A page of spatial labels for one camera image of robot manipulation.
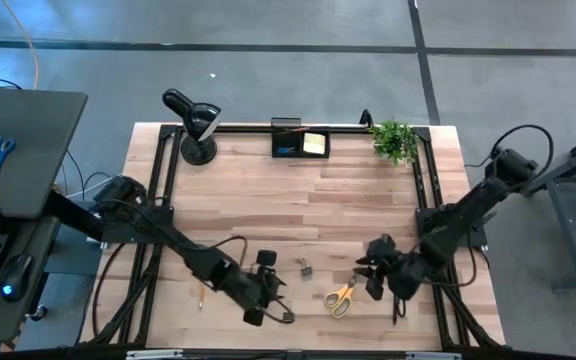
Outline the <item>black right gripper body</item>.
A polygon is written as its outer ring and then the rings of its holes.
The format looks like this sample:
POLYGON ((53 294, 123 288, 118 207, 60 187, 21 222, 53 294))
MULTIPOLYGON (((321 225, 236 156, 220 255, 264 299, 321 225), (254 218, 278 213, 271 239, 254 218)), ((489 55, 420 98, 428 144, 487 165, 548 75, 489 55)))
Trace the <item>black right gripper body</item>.
POLYGON ((392 237, 383 234, 369 243, 365 256, 376 259, 374 266, 367 266, 376 270, 376 278, 366 282, 366 291, 374 300, 382 299, 384 285, 402 300, 409 300, 417 292, 424 278, 418 253, 399 251, 392 237))

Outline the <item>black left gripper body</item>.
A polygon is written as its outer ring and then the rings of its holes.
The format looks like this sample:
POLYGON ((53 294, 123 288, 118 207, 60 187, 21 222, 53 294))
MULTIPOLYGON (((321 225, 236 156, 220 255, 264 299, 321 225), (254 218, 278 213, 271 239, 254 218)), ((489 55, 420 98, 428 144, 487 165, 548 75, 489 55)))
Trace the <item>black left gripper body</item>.
POLYGON ((252 326, 261 326, 265 317, 264 308, 268 298, 278 295, 278 290, 270 290, 265 285, 265 275, 275 273, 273 268, 277 253, 272 250, 259 250, 255 264, 257 269, 245 272, 234 268, 224 281, 224 292, 243 310, 243 321, 252 326))

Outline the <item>yellow-handled scissors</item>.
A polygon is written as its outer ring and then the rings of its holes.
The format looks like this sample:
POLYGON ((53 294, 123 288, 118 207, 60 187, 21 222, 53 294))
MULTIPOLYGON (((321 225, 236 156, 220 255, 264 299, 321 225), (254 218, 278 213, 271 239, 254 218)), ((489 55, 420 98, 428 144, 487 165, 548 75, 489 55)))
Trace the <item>yellow-handled scissors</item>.
POLYGON ((356 284, 357 275, 353 274, 342 288, 324 297, 324 304, 330 309, 333 318, 340 319, 346 315, 352 305, 352 294, 356 284))

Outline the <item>yellow sticky note pad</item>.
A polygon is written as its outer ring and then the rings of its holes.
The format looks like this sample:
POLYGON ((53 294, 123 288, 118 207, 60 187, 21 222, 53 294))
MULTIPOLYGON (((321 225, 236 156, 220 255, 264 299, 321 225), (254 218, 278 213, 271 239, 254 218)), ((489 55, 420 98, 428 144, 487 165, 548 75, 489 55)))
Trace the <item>yellow sticky note pad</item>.
POLYGON ((326 136, 307 132, 303 136, 302 150, 305 153, 324 155, 326 152, 326 136))

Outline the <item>black mesh desk organizer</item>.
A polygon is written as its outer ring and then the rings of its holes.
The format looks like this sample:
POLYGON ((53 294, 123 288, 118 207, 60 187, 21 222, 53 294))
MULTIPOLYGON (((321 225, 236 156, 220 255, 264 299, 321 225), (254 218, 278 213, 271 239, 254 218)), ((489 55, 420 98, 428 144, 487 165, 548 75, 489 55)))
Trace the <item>black mesh desk organizer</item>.
POLYGON ((273 158, 328 158, 331 151, 330 130, 327 126, 304 125, 300 118, 273 117, 271 119, 271 153, 273 158), (285 128, 311 127, 308 131, 276 134, 275 132, 285 128), (302 150, 303 136, 305 133, 317 133, 326 136, 326 152, 324 155, 305 153, 302 150), (296 151, 291 154, 277 154, 277 147, 295 147, 296 151))

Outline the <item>green plant in white pot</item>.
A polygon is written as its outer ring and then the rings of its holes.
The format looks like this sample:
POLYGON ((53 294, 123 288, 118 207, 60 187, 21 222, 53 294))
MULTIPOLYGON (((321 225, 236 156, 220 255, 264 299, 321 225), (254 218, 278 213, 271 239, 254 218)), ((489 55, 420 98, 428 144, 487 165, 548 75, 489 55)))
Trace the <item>green plant in white pot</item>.
POLYGON ((395 167, 400 162, 414 163, 418 155, 416 133, 403 122, 387 120, 368 129, 372 136, 374 153, 389 160, 395 167))

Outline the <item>black desk lamp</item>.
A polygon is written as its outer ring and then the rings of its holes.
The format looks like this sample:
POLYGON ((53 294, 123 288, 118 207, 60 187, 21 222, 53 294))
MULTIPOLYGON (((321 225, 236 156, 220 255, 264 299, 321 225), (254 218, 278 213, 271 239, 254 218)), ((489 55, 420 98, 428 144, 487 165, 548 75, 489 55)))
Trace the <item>black desk lamp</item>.
POLYGON ((162 101, 182 119, 186 135, 179 152, 183 159, 194 166, 211 162, 218 149, 212 134, 219 125, 222 109, 211 103, 194 102, 174 88, 163 93, 162 101))

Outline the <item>black computer mouse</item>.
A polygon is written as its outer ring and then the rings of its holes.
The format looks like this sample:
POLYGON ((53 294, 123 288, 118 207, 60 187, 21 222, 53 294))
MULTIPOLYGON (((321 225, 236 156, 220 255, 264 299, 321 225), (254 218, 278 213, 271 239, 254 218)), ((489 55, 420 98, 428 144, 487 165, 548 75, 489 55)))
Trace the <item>black computer mouse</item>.
POLYGON ((34 258, 20 253, 10 258, 4 265, 0 277, 0 295, 6 302, 21 300, 28 288, 34 258))

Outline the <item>silver metal bracket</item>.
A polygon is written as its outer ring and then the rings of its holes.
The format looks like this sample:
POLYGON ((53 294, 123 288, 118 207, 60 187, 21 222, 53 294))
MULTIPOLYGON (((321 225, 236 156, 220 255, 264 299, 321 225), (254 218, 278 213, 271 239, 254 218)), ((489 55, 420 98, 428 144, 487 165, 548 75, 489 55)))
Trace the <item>silver metal bracket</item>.
POLYGON ((463 360, 459 353, 411 351, 405 354, 405 360, 463 360))
POLYGON ((128 351, 125 360, 172 360, 183 359, 182 349, 142 349, 128 351))

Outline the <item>black table frame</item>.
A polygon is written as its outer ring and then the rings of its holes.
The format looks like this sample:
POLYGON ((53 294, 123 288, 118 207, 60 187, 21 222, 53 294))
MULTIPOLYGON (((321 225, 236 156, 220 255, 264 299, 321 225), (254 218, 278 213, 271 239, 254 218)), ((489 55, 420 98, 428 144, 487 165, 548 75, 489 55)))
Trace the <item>black table frame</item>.
POLYGON ((218 152, 203 166, 177 167, 171 203, 176 226, 197 242, 217 243, 234 258, 252 263, 261 249, 277 253, 276 270, 286 283, 292 324, 266 318, 255 327, 227 296, 205 290, 198 309, 199 283, 183 260, 164 250, 155 285, 146 344, 182 349, 186 357, 264 356, 315 360, 348 353, 389 358, 441 346, 433 291, 419 288, 407 314, 392 324, 393 300, 372 299, 363 284, 349 313, 335 319, 324 296, 351 277, 367 244, 390 234, 400 249, 417 240, 415 212, 436 196, 455 202, 469 190, 457 131, 428 126, 423 142, 434 161, 399 164, 379 159, 371 136, 359 126, 331 134, 326 159, 275 159, 269 126, 227 124, 215 133, 218 152), (313 269, 300 273, 300 258, 313 269))

